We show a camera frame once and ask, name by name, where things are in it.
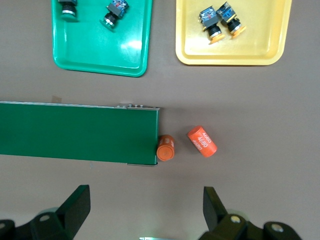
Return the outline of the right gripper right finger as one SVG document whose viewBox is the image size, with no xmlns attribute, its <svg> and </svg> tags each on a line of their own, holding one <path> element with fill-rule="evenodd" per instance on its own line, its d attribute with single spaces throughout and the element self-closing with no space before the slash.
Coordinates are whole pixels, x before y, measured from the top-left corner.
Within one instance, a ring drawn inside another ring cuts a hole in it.
<svg viewBox="0 0 320 240">
<path fill-rule="evenodd" d="M 203 188 L 203 215 L 208 230 L 212 232 L 227 214 L 228 212 L 215 188 L 205 186 Z"/>
</svg>

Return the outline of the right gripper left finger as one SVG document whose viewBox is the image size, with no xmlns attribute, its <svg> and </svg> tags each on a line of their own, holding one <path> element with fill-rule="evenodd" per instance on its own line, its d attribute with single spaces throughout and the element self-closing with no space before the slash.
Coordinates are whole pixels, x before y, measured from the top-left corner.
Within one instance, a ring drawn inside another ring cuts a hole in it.
<svg viewBox="0 0 320 240">
<path fill-rule="evenodd" d="M 74 239 L 91 211 L 89 185 L 79 185 L 76 190 L 55 211 L 62 229 L 71 240 Z"/>
</svg>

